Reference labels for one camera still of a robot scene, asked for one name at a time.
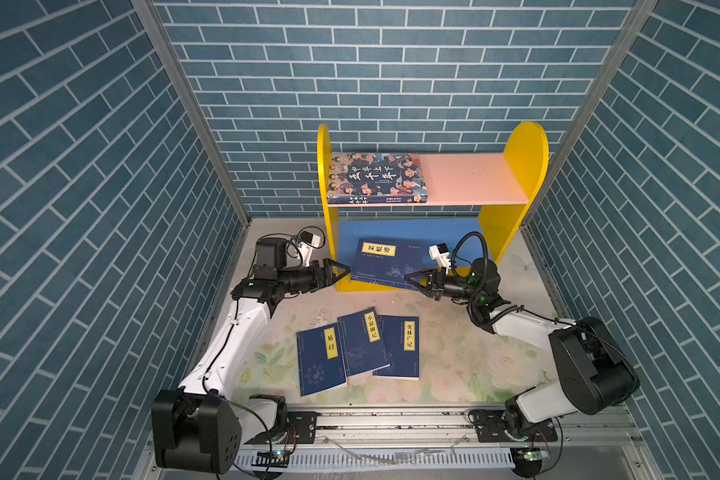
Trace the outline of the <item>colourful cartoon history book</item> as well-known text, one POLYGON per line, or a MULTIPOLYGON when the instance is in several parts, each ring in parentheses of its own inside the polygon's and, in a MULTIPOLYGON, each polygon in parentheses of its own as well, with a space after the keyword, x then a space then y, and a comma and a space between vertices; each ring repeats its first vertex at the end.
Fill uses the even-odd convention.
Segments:
POLYGON ((331 157, 329 205, 425 204, 421 158, 409 153, 348 153, 331 157))

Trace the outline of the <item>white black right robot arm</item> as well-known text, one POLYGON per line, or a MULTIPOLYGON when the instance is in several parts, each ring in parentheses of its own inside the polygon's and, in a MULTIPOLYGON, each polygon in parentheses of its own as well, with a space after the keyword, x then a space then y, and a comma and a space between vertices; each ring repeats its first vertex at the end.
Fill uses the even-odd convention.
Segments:
POLYGON ((551 354, 557 380, 505 402, 503 429, 515 441, 527 440, 555 417, 595 415, 639 387, 634 367, 602 320, 550 318, 503 299, 501 278, 491 261, 477 259, 466 276, 434 268, 407 274, 404 280, 431 299, 446 297, 463 305, 478 328, 551 354))

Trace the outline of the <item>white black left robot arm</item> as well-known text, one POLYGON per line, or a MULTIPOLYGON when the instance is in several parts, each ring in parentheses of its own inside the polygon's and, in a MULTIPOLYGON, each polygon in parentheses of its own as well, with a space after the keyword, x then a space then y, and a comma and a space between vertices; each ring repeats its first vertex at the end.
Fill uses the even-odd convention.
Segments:
POLYGON ((236 463, 245 443, 274 441, 287 432, 287 403, 281 396, 233 399, 243 366, 259 334, 285 299, 330 287, 351 268, 331 258, 314 260, 316 247, 300 237, 265 235, 257 240, 249 273, 231 291, 226 319, 195 367, 174 389, 160 391, 151 407, 155 463, 161 469, 220 476, 236 463))

